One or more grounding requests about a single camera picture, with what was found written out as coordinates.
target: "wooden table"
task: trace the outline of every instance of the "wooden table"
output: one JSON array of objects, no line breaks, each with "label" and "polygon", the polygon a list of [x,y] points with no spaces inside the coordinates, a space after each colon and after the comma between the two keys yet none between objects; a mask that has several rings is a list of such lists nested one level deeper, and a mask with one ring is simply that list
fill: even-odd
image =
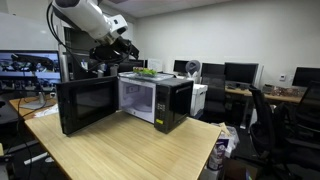
[{"label": "wooden table", "polygon": [[71,179],[197,179],[220,128],[187,118],[163,134],[153,124],[116,112],[71,136],[58,114],[25,121]]},{"label": "wooden table", "polygon": [[[225,88],[225,91],[226,91],[226,93],[237,94],[237,95],[242,95],[242,96],[247,97],[246,104],[244,107],[242,121],[240,124],[240,128],[246,129],[246,117],[247,117],[247,112],[248,112],[248,108],[249,108],[249,104],[250,104],[250,100],[251,100],[251,98],[249,98],[249,97],[252,96],[251,92],[248,89],[244,89],[244,90],[241,90],[240,88],[229,89],[227,87]],[[297,103],[297,104],[301,101],[301,97],[273,96],[273,95],[269,95],[269,94],[264,94],[264,97],[268,100],[290,102],[290,103]]]},{"label": "wooden table", "polygon": [[[239,88],[236,88],[236,89],[225,88],[225,91],[227,93],[231,93],[231,94],[239,94],[239,95],[243,95],[243,96],[252,96],[251,92],[248,89],[241,90]],[[266,99],[282,101],[282,102],[299,103],[301,101],[301,97],[292,97],[292,96],[273,96],[273,95],[269,95],[269,94],[264,94],[264,97]]]},{"label": "wooden table", "polygon": [[[40,111],[44,111],[44,110],[48,109],[49,107],[44,107],[44,108],[38,109],[36,111],[34,111],[32,109],[21,108],[21,107],[18,108],[19,101],[20,101],[20,106],[21,106],[21,105],[26,104],[28,102],[37,101],[37,100],[38,100],[38,97],[27,97],[27,98],[21,98],[21,101],[20,101],[20,99],[12,99],[9,101],[9,103],[16,111],[18,111],[18,109],[19,109],[19,115],[21,117],[23,117],[24,120],[28,120],[28,119],[32,119],[35,113],[40,112]],[[53,104],[55,104],[57,102],[56,99],[49,98],[49,96],[47,96],[47,101],[49,101]]]}]

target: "robotic arm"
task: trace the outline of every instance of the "robotic arm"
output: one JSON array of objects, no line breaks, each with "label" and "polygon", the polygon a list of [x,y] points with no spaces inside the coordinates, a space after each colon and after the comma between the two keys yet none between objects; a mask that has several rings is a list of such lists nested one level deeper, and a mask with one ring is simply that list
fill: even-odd
[{"label": "robotic arm", "polygon": [[121,34],[128,29],[121,15],[106,17],[98,4],[101,0],[54,0],[53,12],[75,29],[86,31],[101,45],[90,50],[90,58],[99,61],[123,59],[123,55],[138,59],[139,50]]}]

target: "wall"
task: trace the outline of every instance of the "wall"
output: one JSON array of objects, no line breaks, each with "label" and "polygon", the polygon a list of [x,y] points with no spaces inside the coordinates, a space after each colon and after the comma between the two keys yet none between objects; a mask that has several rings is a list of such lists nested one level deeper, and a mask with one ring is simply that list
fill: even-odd
[{"label": "wall", "polygon": [[201,62],[258,62],[261,84],[288,87],[280,73],[297,66],[320,67],[320,1],[230,1],[137,21],[142,58]]},{"label": "wall", "polygon": [[48,1],[7,0],[8,13],[46,23]]}]

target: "whiteboard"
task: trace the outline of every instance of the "whiteboard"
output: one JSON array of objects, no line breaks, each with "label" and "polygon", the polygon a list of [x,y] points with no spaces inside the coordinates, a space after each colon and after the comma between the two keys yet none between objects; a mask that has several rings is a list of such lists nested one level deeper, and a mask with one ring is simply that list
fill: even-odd
[{"label": "whiteboard", "polygon": [[1,50],[58,50],[47,24],[0,13]]}]

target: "open microwave door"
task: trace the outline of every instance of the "open microwave door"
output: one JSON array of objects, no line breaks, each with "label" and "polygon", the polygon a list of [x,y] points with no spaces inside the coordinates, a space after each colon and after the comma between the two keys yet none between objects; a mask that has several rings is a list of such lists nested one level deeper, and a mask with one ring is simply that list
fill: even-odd
[{"label": "open microwave door", "polygon": [[56,88],[60,123],[66,135],[118,109],[116,76],[59,83]]}]

